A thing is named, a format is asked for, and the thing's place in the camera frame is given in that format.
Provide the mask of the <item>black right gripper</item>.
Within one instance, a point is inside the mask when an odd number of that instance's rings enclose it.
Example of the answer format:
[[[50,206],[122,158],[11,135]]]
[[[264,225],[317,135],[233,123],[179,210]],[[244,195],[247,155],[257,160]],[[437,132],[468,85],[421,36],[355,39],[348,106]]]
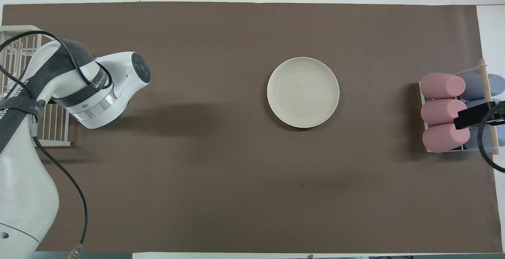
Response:
[[[457,130],[469,129],[480,126],[482,119],[490,111],[494,110],[485,124],[498,126],[504,124],[504,101],[484,102],[482,104],[459,111],[458,116],[453,119]]]

